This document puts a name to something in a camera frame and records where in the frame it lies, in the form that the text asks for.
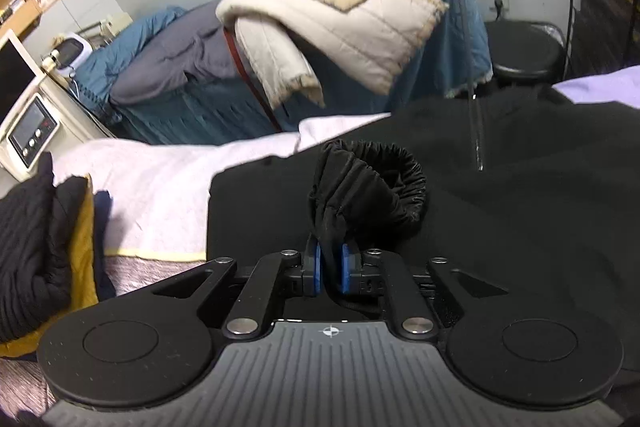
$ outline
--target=blue bedspread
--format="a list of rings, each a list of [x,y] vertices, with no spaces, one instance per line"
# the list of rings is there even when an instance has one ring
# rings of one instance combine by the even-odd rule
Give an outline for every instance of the blue bedspread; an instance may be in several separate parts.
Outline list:
[[[299,48],[322,84],[326,107],[318,107],[296,93],[275,111],[283,129],[296,130],[301,120],[312,116],[393,111],[410,100],[423,96],[455,95],[466,84],[462,26],[457,0],[445,1],[450,5],[449,10],[425,46],[398,76],[388,96],[370,92],[362,84],[349,78],[313,46],[299,39]],[[491,75],[486,31],[476,0],[466,0],[466,5],[472,35],[474,80],[482,82]],[[163,37],[171,31],[172,27],[169,26],[164,30]],[[126,48],[127,43],[121,39],[122,36],[110,44],[109,48],[113,49],[110,55],[117,55],[117,49]],[[220,42],[223,39],[218,34],[199,39],[196,44],[202,50],[202,56],[205,56],[207,46],[219,46]],[[109,58],[107,54],[103,56],[105,60]],[[227,66],[225,64],[224,68],[216,68],[214,64],[207,74],[202,74],[201,68],[197,68],[194,74],[185,74],[186,82],[183,85],[149,100],[126,105],[111,100],[109,106],[113,109],[113,114],[106,123],[122,120],[121,136],[152,144],[218,145],[274,133],[272,124],[248,87],[235,70],[228,73]],[[100,70],[95,64],[92,68]],[[85,77],[80,73],[81,70],[76,79],[84,87],[102,82],[96,81],[91,75]],[[92,103],[100,109],[97,116],[105,121],[107,112],[101,108],[103,103]]]

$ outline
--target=brown belt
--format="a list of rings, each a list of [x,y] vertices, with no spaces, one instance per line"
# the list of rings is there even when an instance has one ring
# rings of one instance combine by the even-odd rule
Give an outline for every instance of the brown belt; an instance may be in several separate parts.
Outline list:
[[[224,29],[224,34],[226,45],[229,47],[229,52],[231,53],[231,57],[236,64],[236,70],[238,70],[240,77],[244,80],[244,83],[247,85],[249,90],[251,90],[253,96],[255,97],[255,100],[257,100],[258,103],[262,106],[262,110],[267,115],[267,118],[271,122],[271,125],[273,125],[273,128],[276,130],[276,132],[282,132],[282,127],[278,123],[278,119],[276,118],[275,114],[273,114],[271,107],[265,101],[265,99],[263,99],[260,92],[256,89],[254,83],[252,83],[251,79],[249,78],[249,75],[246,74],[246,70],[244,69],[242,60],[240,60],[240,54],[238,53],[238,49],[236,48],[234,36],[226,28]]]

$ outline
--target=control panel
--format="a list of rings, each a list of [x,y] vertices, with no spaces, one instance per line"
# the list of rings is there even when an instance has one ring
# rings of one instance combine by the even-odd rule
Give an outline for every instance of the control panel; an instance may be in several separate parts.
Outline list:
[[[58,122],[35,94],[8,134],[8,140],[28,169],[52,138]]]

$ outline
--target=white device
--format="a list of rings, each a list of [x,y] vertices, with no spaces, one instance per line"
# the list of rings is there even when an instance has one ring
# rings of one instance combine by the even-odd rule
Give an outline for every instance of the white device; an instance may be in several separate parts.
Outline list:
[[[55,158],[111,134],[47,76],[12,31],[0,39],[0,165],[16,180],[33,174],[48,150]]]

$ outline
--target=stool seat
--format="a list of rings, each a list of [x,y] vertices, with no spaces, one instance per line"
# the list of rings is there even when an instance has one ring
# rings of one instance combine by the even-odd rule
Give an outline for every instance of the stool seat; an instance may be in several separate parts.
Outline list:
[[[554,82],[564,47],[549,24],[497,20],[486,23],[494,77],[502,84],[533,85]]]

